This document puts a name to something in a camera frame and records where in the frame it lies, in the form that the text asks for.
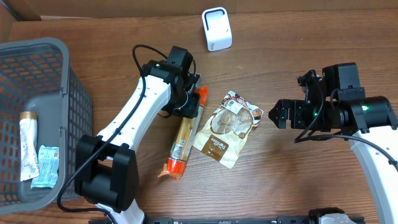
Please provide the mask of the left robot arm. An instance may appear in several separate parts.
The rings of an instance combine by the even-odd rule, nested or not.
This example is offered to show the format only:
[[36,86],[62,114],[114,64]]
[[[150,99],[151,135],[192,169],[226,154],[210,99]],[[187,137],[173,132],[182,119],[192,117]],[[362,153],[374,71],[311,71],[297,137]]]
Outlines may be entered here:
[[78,140],[75,192],[94,204],[91,211],[104,213],[108,223],[144,223],[136,202],[136,152],[158,112],[197,117],[200,75],[189,71],[195,65],[192,54],[177,46],[163,60],[139,65],[137,87],[119,114],[97,136],[84,134]]

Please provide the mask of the teal snack packet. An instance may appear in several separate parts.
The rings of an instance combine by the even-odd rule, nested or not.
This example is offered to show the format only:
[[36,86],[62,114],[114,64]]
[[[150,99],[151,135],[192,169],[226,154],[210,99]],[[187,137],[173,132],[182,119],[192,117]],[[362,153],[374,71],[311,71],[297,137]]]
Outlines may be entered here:
[[54,188],[58,180],[59,147],[41,145],[39,148],[39,176],[33,178],[30,187]]

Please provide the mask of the white gold tube package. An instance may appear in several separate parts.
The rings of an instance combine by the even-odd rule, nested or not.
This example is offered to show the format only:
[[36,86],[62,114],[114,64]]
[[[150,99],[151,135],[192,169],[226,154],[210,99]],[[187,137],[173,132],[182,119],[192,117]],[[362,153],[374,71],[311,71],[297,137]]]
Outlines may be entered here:
[[19,121],[21,170],[20,181],[26,181],[39,176],[37,160],[37,114],[32,111],[20,113]]

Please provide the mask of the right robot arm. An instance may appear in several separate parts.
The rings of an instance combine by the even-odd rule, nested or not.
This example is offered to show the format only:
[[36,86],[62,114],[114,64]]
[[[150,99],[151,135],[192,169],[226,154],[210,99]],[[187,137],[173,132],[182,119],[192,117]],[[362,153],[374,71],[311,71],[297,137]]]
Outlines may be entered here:
[[354,62],[298,77],[304,100],[279,100],[268,117],[301,130],[296,143],[344,139],[366,176],[380,223],[397,223],[397,116],[384,96],[367,97]]

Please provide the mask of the brown white cookie pouch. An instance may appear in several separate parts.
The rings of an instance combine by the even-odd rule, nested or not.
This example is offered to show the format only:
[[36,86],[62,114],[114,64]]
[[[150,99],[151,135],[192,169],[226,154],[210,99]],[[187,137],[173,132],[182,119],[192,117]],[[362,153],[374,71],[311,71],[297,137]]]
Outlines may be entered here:
[[231,169],[263,114],[258,106],[230,90],[197,132],[193,147]]

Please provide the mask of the orange cracker sleeve package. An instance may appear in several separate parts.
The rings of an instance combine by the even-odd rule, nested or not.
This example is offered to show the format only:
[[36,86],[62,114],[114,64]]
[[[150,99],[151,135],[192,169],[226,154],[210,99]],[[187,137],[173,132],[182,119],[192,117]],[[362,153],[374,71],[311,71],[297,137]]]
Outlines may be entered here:
[[208,97],[208,87],[200,87],[195,90],[195,93],[200,95],[198,114],[192,119],[182,119],[167,163],[164,164],[162,171],[157,177],[168,175],[173,177],[174,180],[178,180],[185,172],[192,144]]

